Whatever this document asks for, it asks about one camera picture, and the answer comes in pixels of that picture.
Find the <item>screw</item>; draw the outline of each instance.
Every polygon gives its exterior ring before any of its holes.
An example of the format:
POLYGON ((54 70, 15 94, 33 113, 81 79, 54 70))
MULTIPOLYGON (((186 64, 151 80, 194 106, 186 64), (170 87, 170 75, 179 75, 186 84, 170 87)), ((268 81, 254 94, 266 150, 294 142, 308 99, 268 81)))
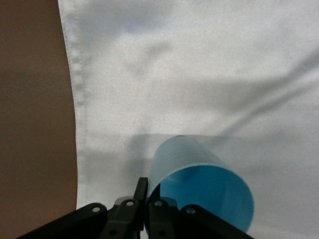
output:
POLYGON ((126 206, 128 206, 128 207, 133 206, 133 205, 134 205, 134 202, 132 202, 132 201, 126 202, 126 206))
POLYGON ((93 213, 97 213, 98 211, 100 211, 100 207, 94 207, 94 208, 92 208, 92 212, 93 213))
POLYGON ((195 209, 194 209, 194 208, 187 208, 187 209, 186 209, 186 212, 187 212, 188 214, 194 214, 194 213, 195 213, 195 209))
POLYGON ((161 201, 156 201, 154 202, 155 207, 160 207, 163 205, 163 203, 161 201))

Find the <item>brown surface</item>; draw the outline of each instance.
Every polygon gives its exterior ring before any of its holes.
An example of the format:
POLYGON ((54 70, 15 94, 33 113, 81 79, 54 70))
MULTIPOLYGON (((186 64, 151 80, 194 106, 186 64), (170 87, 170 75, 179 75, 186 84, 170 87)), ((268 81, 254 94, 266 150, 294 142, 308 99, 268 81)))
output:
POLYGON ((73 211, 71 83, 57 1, 0 2, 0 238, 73 211))

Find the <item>brown table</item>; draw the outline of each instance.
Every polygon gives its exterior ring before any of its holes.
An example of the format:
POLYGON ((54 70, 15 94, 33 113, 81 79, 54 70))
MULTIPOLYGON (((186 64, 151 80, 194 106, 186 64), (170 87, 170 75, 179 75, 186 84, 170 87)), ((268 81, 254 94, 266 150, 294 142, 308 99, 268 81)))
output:
POLYGON ((0 2, 0 237, 75 210, 71 82, 56 0, 0 2))

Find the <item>blue plastic cup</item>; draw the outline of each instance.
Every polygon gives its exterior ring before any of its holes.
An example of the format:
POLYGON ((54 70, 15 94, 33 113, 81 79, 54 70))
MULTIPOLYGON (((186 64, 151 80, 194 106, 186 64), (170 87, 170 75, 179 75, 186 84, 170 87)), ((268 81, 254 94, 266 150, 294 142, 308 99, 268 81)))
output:
POLYGON ((176 136, 155 152, 148 198, 160 184, 160 196, 173 198, 178 209, 197 204, 246 232, 254 214, 247 184, 195 139, 176 136))

